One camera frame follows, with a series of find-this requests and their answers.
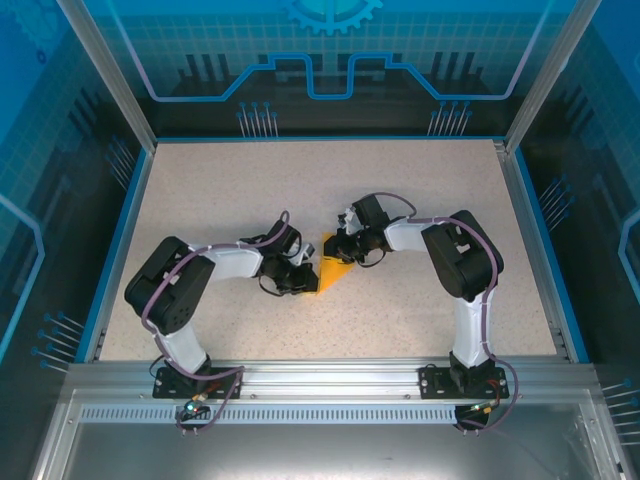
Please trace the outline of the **orange paper sheet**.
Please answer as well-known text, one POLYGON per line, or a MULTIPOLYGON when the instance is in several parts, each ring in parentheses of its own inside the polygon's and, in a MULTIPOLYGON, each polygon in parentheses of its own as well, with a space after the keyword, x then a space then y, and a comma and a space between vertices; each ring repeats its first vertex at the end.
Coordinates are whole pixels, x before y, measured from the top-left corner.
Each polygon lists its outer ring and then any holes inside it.
POLYGON ((318 287, 316 294, 320 295, 334 285, 354 268, 354 264, 347 264, 342 260, 322 253, 318 265, 318 287))

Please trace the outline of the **aluminium mounting beam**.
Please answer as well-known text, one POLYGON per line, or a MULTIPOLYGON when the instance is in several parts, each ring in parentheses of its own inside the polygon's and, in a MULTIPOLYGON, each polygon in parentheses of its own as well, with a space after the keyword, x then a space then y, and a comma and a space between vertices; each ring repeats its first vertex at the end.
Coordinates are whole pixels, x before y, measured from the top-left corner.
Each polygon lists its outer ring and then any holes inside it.
MULTIPOLYGON (((595 396, 599 382, 590 364, 559 356, 506 357, 519 378, 519 398, 535 403, 577 403, 595 396)), ((428 364, 446 366, 444 357, 245 360, 240 400, 244 403, 359 402, 409 403, 419 399, 417 370, 428 364)), ((78 401, 141 403, 151 398, 147 361, 104 361, 74 364, 61 395, 78 401)))

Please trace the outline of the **grey metal tray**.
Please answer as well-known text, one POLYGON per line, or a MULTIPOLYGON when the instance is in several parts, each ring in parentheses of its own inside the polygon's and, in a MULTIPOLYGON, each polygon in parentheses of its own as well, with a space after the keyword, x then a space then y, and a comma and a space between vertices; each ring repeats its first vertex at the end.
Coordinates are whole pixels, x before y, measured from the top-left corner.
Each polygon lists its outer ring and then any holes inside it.
POLYGON ((29 480, 640 480, 606 408, 524 403, 484 432, 452 425, 87 424, 58 405, 29 480))

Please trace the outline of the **blue table edge trim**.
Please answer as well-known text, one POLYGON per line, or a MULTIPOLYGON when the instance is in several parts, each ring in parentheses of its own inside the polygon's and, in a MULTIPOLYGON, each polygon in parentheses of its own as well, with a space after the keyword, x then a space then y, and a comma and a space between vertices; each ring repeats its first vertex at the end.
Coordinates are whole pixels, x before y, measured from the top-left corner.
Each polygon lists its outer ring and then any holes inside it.
POLYGON ((535 191, 529 169, 525 158, 518 148, 515 153, 515 161, 518 165, 518 173, 522 178, 524 190, 526 192, 526 202, 531 208, 533 215, 532 222, 536 228, 536 239, 540 243, 538 250, 541 255, 541 267, 544 270, 544 284, 549 293, 545 299, 551 302, 553 319, 558 324, 565 341, 567 354, 571 361, 575 363, 589 363, 589 358, 585 342, 577 321, 573 305, 567 291, 557 255, 555 253, 549 228, 544 220, 542 207, 538 194, 535 191))
POLYGON ((104 332, 108 328, 113 311, 153 158, 153 153, 142 150, 136 162, 89 309, 84 331, 76 349, 75 363, 93 362, 95 357, 100 355, 104 332))

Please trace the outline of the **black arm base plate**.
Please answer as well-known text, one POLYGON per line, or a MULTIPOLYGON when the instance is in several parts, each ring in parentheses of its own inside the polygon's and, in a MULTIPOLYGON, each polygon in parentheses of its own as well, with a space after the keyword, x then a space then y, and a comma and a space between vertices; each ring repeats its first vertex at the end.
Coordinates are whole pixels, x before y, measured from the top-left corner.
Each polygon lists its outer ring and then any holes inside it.
POLYGON ((169 366, 161 367, 155 374, 152 397, 155 399, 191 399, 204 394, 207 399, 223 400, 235 380, 232 374, 217 380, 196 380, 178 373, 169 366))
POLYGON ((508 399, 510 397, 506 375, 502 368, 473 373, 462 367, 436 367, 427 364, 417 373, 420 396, 423 400, 443 399, 508 399))

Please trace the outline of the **aluminium side rail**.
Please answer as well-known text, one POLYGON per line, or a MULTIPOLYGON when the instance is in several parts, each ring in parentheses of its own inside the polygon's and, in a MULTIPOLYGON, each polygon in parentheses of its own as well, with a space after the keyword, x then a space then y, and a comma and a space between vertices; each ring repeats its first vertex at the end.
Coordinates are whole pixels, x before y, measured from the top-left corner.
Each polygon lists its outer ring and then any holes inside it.
POLYGON ((564 310, 560 300, 557 299, 555 281, 546 259, 542 237, 521 170, 517 160, 507 152, 502 140, 494 140, 493 145, 523 239, 547 327, 554 344, 555 356, 563 362, 573 363, 574 356, 571 339, 566 339, 565 336, 566 318, 564 310))

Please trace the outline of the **aluminium frame post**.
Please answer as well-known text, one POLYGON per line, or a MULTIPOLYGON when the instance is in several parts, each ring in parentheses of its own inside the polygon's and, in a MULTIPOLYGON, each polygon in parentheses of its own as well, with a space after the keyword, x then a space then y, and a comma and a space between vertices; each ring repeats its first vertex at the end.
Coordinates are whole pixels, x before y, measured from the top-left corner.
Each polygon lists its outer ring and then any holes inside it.
POLYGON ((531 89, 524 98, 504 140, 507 155, 514 155, 560 74, 591 23, 602 0, 576 0, 531 89))
POLYGON ((82 0, 56 0, 141 146, 154 154, 157 139, 122 70, 82 0))

